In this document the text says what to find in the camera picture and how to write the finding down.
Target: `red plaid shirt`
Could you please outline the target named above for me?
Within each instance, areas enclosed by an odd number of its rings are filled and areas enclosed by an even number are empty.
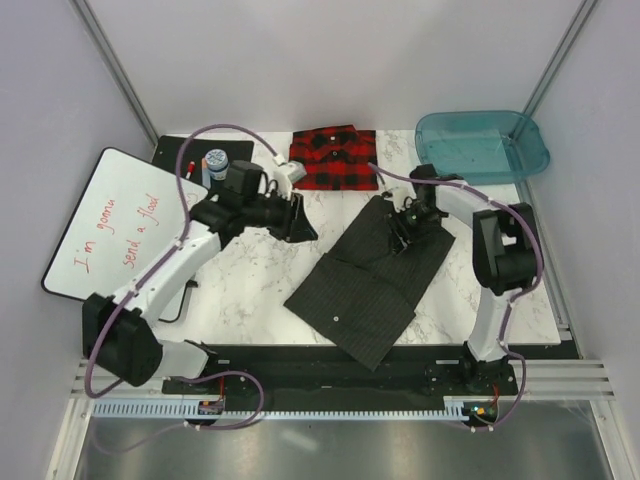
[[[353,125],[295,132],[289,160],[300,162],[307,175],[294,184],[302,190],[378,190],[375,130]]]

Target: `dark gray cloth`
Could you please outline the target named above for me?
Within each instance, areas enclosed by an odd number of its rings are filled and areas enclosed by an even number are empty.
[[[392,209],[373,197],[284,304],[370,370],[415,317],[454,241],[437,227],[393,255],[384,219]]]

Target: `folded shirt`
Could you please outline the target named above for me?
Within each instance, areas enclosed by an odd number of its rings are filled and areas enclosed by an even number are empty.
[[[284,306],[365,367],[375,370],[415,317],[454,237],[442,227],[399,255],[376,195]]]
[[[300,162],[307,175],[294,184],[302,190],[378,190],[375,130],[353,125],[295,132],[289,160]]]

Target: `white wall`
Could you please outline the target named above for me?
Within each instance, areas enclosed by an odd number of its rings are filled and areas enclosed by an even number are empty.
[[[88,0],[160,133],[520,110],[579,0]]]
[[[0,2],[0,477],[43,478],[80,304],[40,277],[100,151],[150,145],[67,0]]]
[[[532,182],[586,354],[604,360],[640,448],[640,2],[600,2],[535,120]]]

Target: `white cable tie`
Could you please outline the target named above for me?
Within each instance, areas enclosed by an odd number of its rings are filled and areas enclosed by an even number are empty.
[[[135,297],[138,293],[140,293],[140,290],[138,289],[138,287],[136,287],[136,283],[135,281],[131,282],[131,286],[129,287],[129,292],[133,293],[133,296]]]
[[[278,165],[279,167],[281,167],[282,165],[284,165],[285,163],[287,163],[287,159],[284,158],[284,155],[282,155],[281,153],[275,155],[273,157],[273,161],[275,162],[276,165]]]

